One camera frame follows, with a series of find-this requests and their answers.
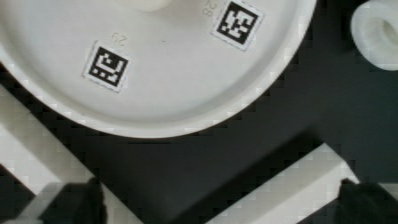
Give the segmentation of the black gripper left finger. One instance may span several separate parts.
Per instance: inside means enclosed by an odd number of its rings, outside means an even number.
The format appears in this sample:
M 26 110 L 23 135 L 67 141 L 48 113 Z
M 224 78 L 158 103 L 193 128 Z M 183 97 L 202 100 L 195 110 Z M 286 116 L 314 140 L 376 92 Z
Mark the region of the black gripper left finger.
M 104 193 L 99 180 L 67 183 L 39 215 L 42 224 L 106 224 Z

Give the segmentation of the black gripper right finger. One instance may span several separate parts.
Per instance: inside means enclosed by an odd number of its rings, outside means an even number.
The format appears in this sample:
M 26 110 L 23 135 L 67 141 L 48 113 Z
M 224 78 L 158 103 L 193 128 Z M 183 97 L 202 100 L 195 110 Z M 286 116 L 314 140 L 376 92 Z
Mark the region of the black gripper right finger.
M 334 224 L 398 224 L 398 183 L 341 181 Z

